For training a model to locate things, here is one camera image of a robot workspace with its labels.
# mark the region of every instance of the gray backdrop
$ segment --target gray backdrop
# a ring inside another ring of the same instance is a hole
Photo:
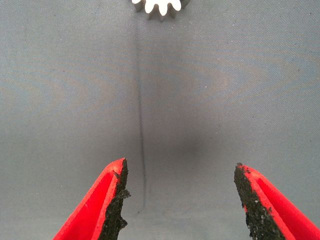
[[[192,0],[162,23],[0,1],[0,239],[51,239],[121,157],[120,240],[248,240],[238,162],[320,227],[319,25],[318,0]]]

